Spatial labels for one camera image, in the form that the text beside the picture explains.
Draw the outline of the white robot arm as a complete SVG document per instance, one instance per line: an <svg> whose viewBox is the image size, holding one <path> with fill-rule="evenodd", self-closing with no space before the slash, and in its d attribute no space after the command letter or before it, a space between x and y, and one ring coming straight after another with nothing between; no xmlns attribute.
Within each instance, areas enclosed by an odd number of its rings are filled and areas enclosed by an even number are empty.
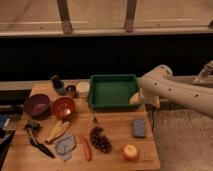
<svg viewBox="0 0 213 171"><path fill-rule="evenodd" d="M139 90L130 96L129 103L151 104L160 107L160 97L213 118L213 88L187 85L172 81L172 70L159 65L140 78Z"/></svg>

